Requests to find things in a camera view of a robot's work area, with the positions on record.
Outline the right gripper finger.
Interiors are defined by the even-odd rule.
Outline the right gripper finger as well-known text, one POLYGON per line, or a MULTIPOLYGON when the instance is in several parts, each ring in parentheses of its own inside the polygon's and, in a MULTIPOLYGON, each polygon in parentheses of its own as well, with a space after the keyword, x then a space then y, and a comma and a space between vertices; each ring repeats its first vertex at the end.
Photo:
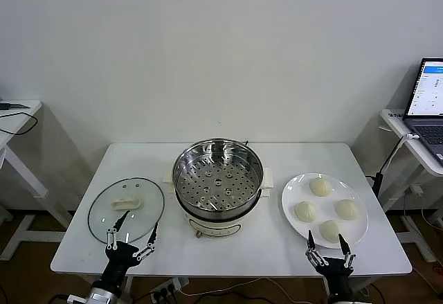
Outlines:
POLYGON ((352 263, 355 258, 355 255, 351 253, 349 244, 346 242, 345 238, 340 233, 338 234, 338 239, 341 251, 344 255, 343 265, 346 269, 353 269, 352 263))
POLYGON ((325 260, 323 259, 322 255, 319 254, 319 252, 316 250, 314 237, 310 230, 308 230, 307 250, 305 252, 305 255, 313 267, 325 265, 325 260))

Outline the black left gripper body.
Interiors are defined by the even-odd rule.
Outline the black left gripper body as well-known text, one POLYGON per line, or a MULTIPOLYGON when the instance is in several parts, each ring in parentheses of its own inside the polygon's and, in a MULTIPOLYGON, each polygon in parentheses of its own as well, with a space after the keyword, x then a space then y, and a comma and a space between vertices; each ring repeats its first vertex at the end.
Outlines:
POLYGON ((122 241, 116 242, 116 249, 106 249, 108 263, 102 273, 101 280, 114 285, 121 285, 129 268, 137 266, 138 248, 122 241))

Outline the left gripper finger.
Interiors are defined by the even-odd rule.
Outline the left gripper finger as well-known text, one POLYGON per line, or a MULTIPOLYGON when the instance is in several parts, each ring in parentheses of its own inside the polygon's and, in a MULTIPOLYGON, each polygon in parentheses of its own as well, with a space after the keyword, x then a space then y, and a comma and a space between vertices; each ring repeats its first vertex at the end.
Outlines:
POLYGON ((111 228, 107 229, 107 250, 116 250, 118 248, 117 245, 117 233, 121 229, 125 219, 129 214, 129 210, 125 211, 123 215, 121 215, 114 225, 111 228))
POLYGON ((133 257, 135 257, 137 261, 144 260, 155 251, 155 242, 156 242, 158 225, 159 225, 158 222, 154 225, 154 228, 147 241, 146 247, 133 255, 133 257))

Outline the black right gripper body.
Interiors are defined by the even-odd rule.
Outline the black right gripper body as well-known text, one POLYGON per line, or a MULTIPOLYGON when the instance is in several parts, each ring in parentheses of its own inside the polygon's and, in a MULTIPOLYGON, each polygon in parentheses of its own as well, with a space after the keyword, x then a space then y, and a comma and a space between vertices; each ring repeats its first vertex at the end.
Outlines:
POLYGON ((344 259, 325 257, 327 264, 317 265, 314 269, 327 280, 330 298, 353 298, 349 277, 353 267, 345 264, 344 259))

